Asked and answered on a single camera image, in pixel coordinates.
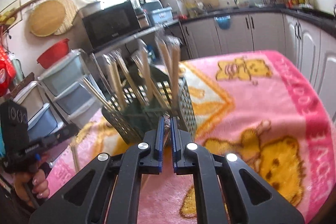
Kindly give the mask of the left hand painted nails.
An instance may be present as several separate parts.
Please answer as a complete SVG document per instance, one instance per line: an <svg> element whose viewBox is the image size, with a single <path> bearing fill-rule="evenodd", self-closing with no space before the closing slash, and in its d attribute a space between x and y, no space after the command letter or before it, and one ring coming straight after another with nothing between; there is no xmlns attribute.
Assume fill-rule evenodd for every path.
<svg viewBox="0 0 336 224"><path fill-rule="evenodd" d="M35 174L20 172L14 175L14 189L17 196L30 207L34 207L24 184L32 182L33 189L31 193L37 196L37 199L47 198L50 194L49 182L46 180L44 170L38 169Z"/></svg>

